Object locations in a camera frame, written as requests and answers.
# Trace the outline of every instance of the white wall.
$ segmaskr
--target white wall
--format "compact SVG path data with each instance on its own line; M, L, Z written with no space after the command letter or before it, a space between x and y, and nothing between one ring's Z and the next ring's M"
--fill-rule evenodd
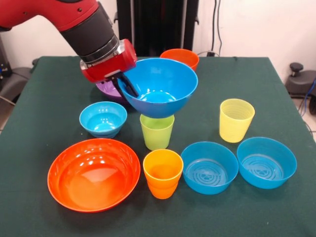
M214 0L199 0L195 52L211 48ZM315 0L222 0L222 56L268 56L284 81L289 64L316 70ZM214 51L218 51L216 39Z
M116 0L99 0L113 21L117 11ZM118 23L113 24L119 36ZM11 67L31 67L32 60L41 56L76 55L57 29L44 17L36 16L9 32L1 33Z
M113 20L116 0L100 0ZM214 0L199 0L194 51L211 47ZM316 69L315 0L222 0L222 56L270 57L285 80L290 62ZM118 34L118 24L114 24ZM1 34L12 67L31 66L43 55L75 55L51 23L35 17Z

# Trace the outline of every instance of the cup rim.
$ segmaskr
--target cup rim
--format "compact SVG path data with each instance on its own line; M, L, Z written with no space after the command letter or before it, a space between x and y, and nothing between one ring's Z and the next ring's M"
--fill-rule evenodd
M180 158L180 161L181 161L181 164L182 164L182 167L181 167L181 170L179 171L179 173L177 173L175 176L173 176L172 178L169 178L169 179L159 179L159 178L156 178L156 177L150 175L150 174L147 172L147 170L145 169L145 160L146 160L146 158L147 158L151 153L154 153L154 152L157 152L157 151L169 151L169 152L172 152L172 153L176 154L177 157ZM155 180L159 180L159 181L169 181L169 180L172 180L172 179L174 179L175 177L177 177L177 176L179 176L179 175L181 176L182 171L183 171L183 166L184 166L184 164L183 164L183 160L182 160L181 156L180 156L178 153L176 153L175 151L172 151L172 150L169 150L169 149L157 149L157 150L151 151L151 152L149 152L149 153L145 156L145 158L144 158L144 160L143 160L143 169L144 169L144 172L145 172L149 177L151 177L151 178L153 178L153 179L155 179Z
M163 119L172 117L172 118L173 118L172 123L171 123L168 127L160 128L160 129L154 129L154 128L149 128L149 127L147 127L145 124L143 124L143 123L142 123L142 117L148 117L148 116L141 114L140 117L139 117L139 121L140 121L141 125L143 125L143 126L146 127L148 130L151 130L151 131L162 131L162 130L166 130L166 129L170 128L171 126L173 126L174 121L175 121L174 115L165 117L165 118L163 118Z
M227 103L229 101L241 101L247 105L249 105L249 107L251 108L251 115L247 118L244 118L244 119L238 119L238 118L232 118L231 116L228 116L224 111L223 111L223 104L224 103ZM231 98L231 99L227 99L227 100L224 100L222 101L221 105L220 105L220 111L222 112L223 115L225 115L226 117L232 119L232 120L235 120L235 121L245 121L245 120L250 120L252 119L254 116L255 116L255 108L252 106L252 104L250 104L248 101L245 101L245 100L242 100L242 99L238 99L238 98Z

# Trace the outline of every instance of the green cup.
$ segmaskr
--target green cup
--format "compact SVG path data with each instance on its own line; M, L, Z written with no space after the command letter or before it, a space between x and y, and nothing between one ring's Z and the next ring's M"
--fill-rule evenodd
M166 149L169 145L174 115L167 118L150 118L140 115L146 147L151 150Z

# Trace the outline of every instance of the plastic cup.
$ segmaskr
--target plastic cup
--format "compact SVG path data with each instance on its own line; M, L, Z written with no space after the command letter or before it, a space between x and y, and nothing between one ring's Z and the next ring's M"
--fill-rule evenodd
M194 71L197 69L199 62L199 57L196 53L183 48L167 50L160 55L160 58L169 58L184 63Z
M255 115L255 109L247 101L228 99L221 103L219 134L227 142L240 142Z
M165 149L169 145L174 115L166 118L150 118L140 115L146 147L151 150Z
M143 161L148 187L154 197L167 199L178 186L183 161L174 151L160 149L150 152Z

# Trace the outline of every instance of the small blue bowl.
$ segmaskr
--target small blue bowl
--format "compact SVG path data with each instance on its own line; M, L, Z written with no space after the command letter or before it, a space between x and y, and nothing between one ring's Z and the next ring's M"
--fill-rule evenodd
M181 154L183 177L191 189L200 194L224 191L238 174L235 155L214 142L197 142Z
M165 58L149 58L136 62L125 72L139 96L128 93L125 84L118 85L127 101L143 115L161 119L179 111L198 86L196 73L187 65Z
M294 154L284 144L266 137L244 140L237 149L239 171L253 186L274 189L296 171Z
M79 116L81 126L98 138L115 137L126 119L126 109L120 104L108 101L89 105Z

